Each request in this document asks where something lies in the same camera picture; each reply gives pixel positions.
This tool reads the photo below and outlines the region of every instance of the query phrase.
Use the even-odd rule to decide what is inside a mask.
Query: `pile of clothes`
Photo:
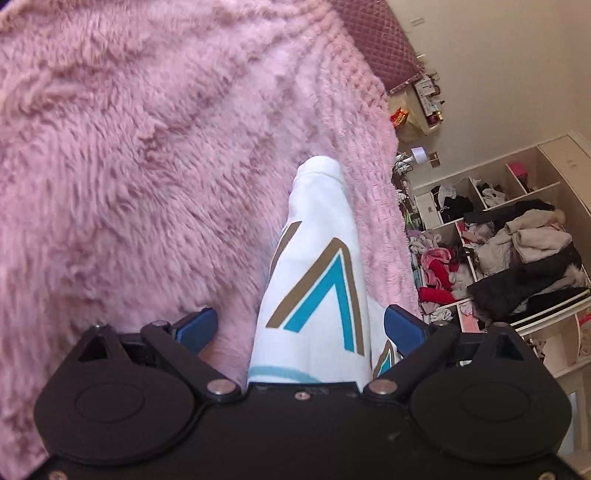
[[[514,323],[587,290],[587,277],[560,210],[541,200],[464,217],[484,278],[467,290],[475,316]]]
[[[470,268],[460,263],[462,249],[441,244],[441,235],[430,231],[408,231],[409,246],[419,259],[426,285],[418,288],[418,299],[426,314],[440,305],[468,298],[474,282]]]
[[[438,185],[431,190],[435,207],[441,214],[443,223],[462,218],[465,213],[472,212],[474,205],[468,197],[458,195],[456,189],[449,185]]]
[[[474,180],[474,183],[487,207],[496,207],[507,201],[507,197],[500,185],[493,188],[487,182],[481,183],[480,180]]]

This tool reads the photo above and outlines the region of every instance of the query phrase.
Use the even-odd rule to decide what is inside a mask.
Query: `fabric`
[[[503,192],[490,188],[482,190],[482,199],[487,207],[495,207],[506,202],[506,196]]]
[[[587,284],[586,273],[583,270],[581,270],[580,268],[577,268],[576,265],[569,265],[566,268],[566,271],[564,272],[564,276],[562,278],[559,278],[554,283],[552,283],[551,286],[546,287],[544,290],[541,290],[536,295],[542,295],[544,293],[550,293],[552,291],[562,290],[564,288],[569,288],[569,287],[587,287],[587,288],[589,288],[589,285]],[[518,307],[515,310],[513,310],[513,314],[525,312],[527,310],[527,301],[528,300],[529,299],[525,299],[524,301],[522,301],[518,305]]]
[[[439,185],[439,189],[437,191],[437,204],[438,205],[445,205],[445,199],[451,198],[454,199],[457,196],[456,189],[449,185]]]
[[[576,265],[569,265],[564,272],[564,276],[554,283],[551,286],[545,288],[540,293],[549,293],[551,291],[561,290],[562,288],[567,287],[588,287],[587,285],[587,275],[581,268],[578,268]]]
[[[516,233],[517,230],[533,229],[545,225],[556,225],[559,228],[564,225],[566,217],[562,210],[537,210],[532,209],[525,212],[510,222],[507,222],[505,228],[509,233]]]
[[[493,224],[481,223],[479,225],[472,225],[470,231],[473,232],[477,237],[484,239],[485,241],[495,236],[492,230]]]
[[[433,260],[449,263],[451,259],[452,255],[447,248],[433,248],[421,255],[421,266],[427,270]]]
[[[549,293],[533,295],[528,300],[527,308],[524,312],[518,313],[516,315],[509,315],[504,321],[508,323],[515,323],[519,320],[526,319],[527,317],[531,317],[532,315],[543,312],[544,310],[548,310],[559,303],[576,297],[586,290],[588,289],[585,287],[569,287]]]
[[[462,238],[474,244],[484,244],[486,242],[483,238],[479,237],[475,233],[472,233],[470,230],[464,230],[462,232]]]
[[[480,333],[478,326],[478,319],[473,314],[469,313],[462,315],[463,332],[466,333]]]
[[[322,0],[12,0],[0,12],[0,472],[95,324],[214,307],[246,381],[299,165],[338,158],[368,293],[418,314],[382,82]]]
[[[570,264],[581,266],[573,244],[550,257],[485,277],[467,289],[479,312],[492,320],[502,320],[523,300],[562,278]]]
[[[452,295],[456,300],[463,300],[470,296],[467,287],[474,283],[474,278],[468,265],[461,264],[457,272],[449,274],[449,280],[453,284]]]
[[[429,230],[426,232],[420,232],[417,236],[409,236],[408,244],[410,251],[416,255],[422,255],[427,250],[432,250],[439,247],[441,241],[441,235],[434,233]]]
[[[424,301],[421,302],[421,308],[423,310],[423,313],[429,315],[430,313],[435,312],[435,310],[439,308],[439,304],[432,301]]]
[[[462,218],[465,213],[474,210],[474,205],[469,198],[457,195],[455,198],[446,197],[441,208],[441,219],[443,223],[452,222]]]
[[[390,95],[422,76],[423,65],[387,2],[330,0],[355,46]]]
[[[492,210],[469,212],[464,215],[466,223],[488,223],[494,224],[494,231],[501,230],[507,222],[523,215],[528,210],[554,210],[554,206],[542,200],[520,200],[514,205],[497,207]]]
[[[435,274],[443,288],[446,290],[452,289],[452,284],[449,281],[449,269],[443,263],[439,260],[433,260],[429,265],[429,270]]]
[[[503,228],[485,245],[476,249],[478,264],[485,277],[511,266],[512,248],[511,234]]]
[[[456,299],[447,290],[439,290],[437,288],[421,287],[418,289],[419,301],[426,301],[430,303],[438,303],[439,305],[449,305],[454,303]]]
[[[363,390],[372,379],[372,359],[378,362],[386,348],[393,365],[397,349],[385,333],[386,308],[369,317],[355,217],[336,160],[313,157],[298,169],[283,231],[248,381],[354,381]]]
[[[512,239],[513,246],[523,263],[535,262],[554,255],[573,241],[569,233],[552,227],[518,230],[513,234]]]
[[[436,312],[433,312],[429,315],[429,323],[433,322],[451,322],[453,318],[452,312],[450,309],[438,309]]]

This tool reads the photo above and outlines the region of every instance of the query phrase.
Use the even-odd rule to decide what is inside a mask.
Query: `bed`
[[[297,167],[343,165],[368,293],[418,313],[383,83],[322,0],[12,0],[0,12],[0,472],[82,332],[214,307],[244,383]]]

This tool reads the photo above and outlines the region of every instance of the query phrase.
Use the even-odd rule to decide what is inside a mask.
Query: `small box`
[[[516,161],[515,163],[510,163],[509,168],[513,172],[513,174],[517,177],[517,179],[523,185],[523,188],[529,191],[527,186],[527,170],[525,169],[523,163]]]

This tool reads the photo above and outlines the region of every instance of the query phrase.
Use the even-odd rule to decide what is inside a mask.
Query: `black jacket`
[[[464,215],[466,223],[488,223],[495,224],[495,233],[505,226],[507,222],[515,220],[528,210],[554,210],[554,206],[542,200],[521,200],[514,205],[493,208],[492,210],[470,212]]]
[[[492,320],[503,320],[525,299],[562,278],[566,267],[581,266],[574,245],[536,262],[516,265],[473,283],[468,292],[480,312]]]

